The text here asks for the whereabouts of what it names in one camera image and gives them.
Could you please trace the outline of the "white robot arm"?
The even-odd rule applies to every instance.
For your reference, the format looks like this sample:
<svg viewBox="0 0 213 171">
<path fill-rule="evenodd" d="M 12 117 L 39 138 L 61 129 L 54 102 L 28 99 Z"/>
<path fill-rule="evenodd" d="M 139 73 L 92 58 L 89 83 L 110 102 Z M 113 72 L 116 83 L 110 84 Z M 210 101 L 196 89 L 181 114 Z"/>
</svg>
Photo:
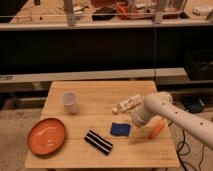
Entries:
<svg viewBox="0 0 213 171">
<path fill-rule="evenodd" d="M 133 123 L 144 126 L 159 115 L 187 131 L 194 138 L 213 150 L 213 122 L 194 116 L 173 105 L 173 98 L 168 92 L 148 94 L 131 114 Z"/>
</svg>

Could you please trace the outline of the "translucent tan gripper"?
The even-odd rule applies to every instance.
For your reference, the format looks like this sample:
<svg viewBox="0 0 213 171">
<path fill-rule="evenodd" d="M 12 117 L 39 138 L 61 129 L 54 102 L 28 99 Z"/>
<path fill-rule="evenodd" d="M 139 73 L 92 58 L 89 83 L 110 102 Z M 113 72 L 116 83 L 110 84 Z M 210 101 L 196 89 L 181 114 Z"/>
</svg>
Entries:
<svg viewBox="0 0 213 171">
<path fill-rule="evenodd" d="M 137 144 L 147 141 L 151 134 L 152 128 L 149 126 L 136 127 L 133 126 L 130 131 L 129 143 Z"/>
</svg>

